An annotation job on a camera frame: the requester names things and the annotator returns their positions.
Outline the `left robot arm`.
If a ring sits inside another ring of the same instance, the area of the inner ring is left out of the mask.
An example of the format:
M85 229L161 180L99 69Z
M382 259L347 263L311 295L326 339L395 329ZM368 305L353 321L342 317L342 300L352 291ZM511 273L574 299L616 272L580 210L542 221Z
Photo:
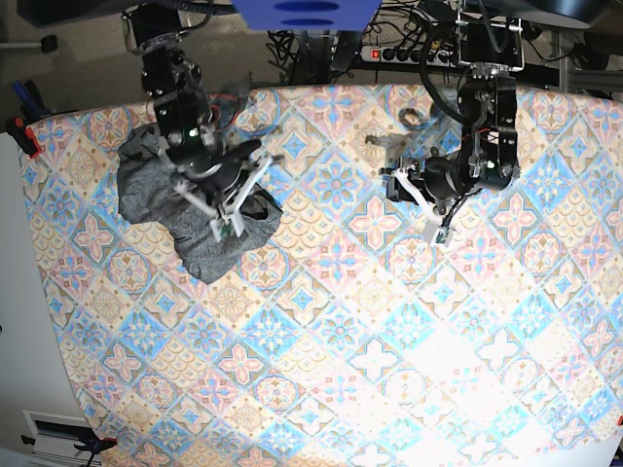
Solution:
M432 153L382 168L389 200L413 202L450 219L468 198L501 191L519 177L512 74L525 64L521 32L518 18L483 1L460 1L454 19L439 19L431 27L420 51L420 77L434 107L460 124L460 147L447 156ZM463 70L454 104L429 77L434 45L449 47L451 63Z

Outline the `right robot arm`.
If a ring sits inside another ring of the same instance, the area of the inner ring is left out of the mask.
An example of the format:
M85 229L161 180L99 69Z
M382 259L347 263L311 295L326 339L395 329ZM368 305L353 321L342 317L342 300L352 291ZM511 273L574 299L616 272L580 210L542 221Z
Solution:
M247 104L252 77L246 74L210 93L200 66L179 43L213 16L235 11L211 1L145 1L122 13L127 50L142 59L141 85L154 105L159 155L201 187L214 207L242 195L258 168L250 156L259 141L225 142L226 131Z

